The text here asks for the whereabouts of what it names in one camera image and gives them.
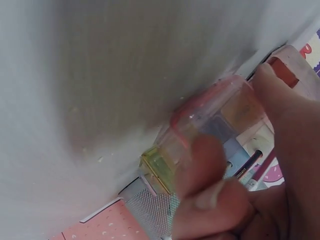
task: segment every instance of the pencil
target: pencil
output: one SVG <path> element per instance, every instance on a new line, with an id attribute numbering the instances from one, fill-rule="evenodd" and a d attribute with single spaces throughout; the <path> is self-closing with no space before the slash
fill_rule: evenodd
<path id="1" fill-rule="evenodd" d="M 268 168 L 271 166 L 271 163 L 276 158 L 276 153 L 274 148 L 271 150 L 269 155 L 266 157 L 262 165 L 259 167 L 259 169 L 255 172 L 255 174 L 252 176 L 252 178 L 245 184 L 246 189 L 248 191 L 254 191 L 258 187 L 258 183 L 262 180 L 265 173 L 267 172 Z"/>

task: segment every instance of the transparent plastic case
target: transparent plastic case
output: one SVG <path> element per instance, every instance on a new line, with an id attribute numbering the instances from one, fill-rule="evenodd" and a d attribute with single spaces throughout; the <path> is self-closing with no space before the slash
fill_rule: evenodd
<path id="1" fill-rule="evenodd" d="M 284 46 L 266 62 L 299 94 L 312 100 L 319 98 L 319 78 L 295 48 Z M 155 146 L 142 155 L 144 172 L 158 180 L 160 188 L 153 188 L 156 192 L 175 192 L 177 164 L 190 161 L 190 146 L 199 134 L 213 135 L 221 141 L 227 159 L 225 177 L 240 180 L 254 165 L 261 165 L 274 148 L 274 129 L 250 81 L 238 75 L 223 78 L 179 107 Z"/>

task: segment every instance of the white wall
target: white wall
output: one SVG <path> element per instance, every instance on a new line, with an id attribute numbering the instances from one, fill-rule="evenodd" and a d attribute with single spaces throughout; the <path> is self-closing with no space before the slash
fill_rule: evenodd
<path id="1" fill-rule="evenodd" d="M 317 2 L 0 0 L 1 239 L 105 205 L 182 96 L 315 31 Z"/>

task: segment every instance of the hand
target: hand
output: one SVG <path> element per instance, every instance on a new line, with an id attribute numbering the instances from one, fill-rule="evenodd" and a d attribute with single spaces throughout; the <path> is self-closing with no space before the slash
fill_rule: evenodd
<path id="1" fill-rule="evenodd" d="M 226 159 L 221 143 L 201 135 L 192 161 L 175 174 L 181 203 L 174 240 L 320 239 L 320 103 L 297 95 L 264 63 L 253 89 L 275 131 L 275 153 L 285 182 L 248 192 L 235 178 L 222 180 Z"/>

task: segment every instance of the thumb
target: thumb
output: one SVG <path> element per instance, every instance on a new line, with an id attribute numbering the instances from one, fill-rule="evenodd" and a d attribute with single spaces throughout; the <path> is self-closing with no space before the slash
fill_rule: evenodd
<path id="1" fill-rule="evenodd" d="M 281 116 L 301 103 L 304 98 L 278 78 L 268 63 L 261 64 L 253 76 L 254 93 L 273 126 Z"/>

